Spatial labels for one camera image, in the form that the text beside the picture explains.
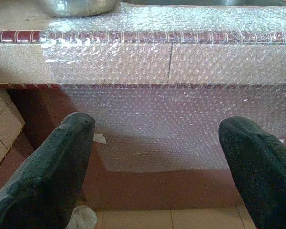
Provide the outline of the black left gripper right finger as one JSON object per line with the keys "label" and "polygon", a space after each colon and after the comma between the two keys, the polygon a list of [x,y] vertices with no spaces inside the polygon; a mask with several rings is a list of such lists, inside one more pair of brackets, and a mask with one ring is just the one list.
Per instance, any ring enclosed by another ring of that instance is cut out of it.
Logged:
{"label": "black left gripper right finger", "polygon": [[223,120],[219,141],[234,184],[258,229],[286,229],[286,147],[255,122]]}

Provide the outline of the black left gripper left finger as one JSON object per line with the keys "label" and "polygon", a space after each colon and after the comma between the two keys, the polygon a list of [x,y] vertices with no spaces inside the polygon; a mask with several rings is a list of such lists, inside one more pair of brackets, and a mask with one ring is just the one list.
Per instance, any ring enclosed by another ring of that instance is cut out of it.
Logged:
{"label": "black left gripper left finger", "polygon": [[0,229],[64,229],[82,189],[95,120],[65,117],[0,189]]}

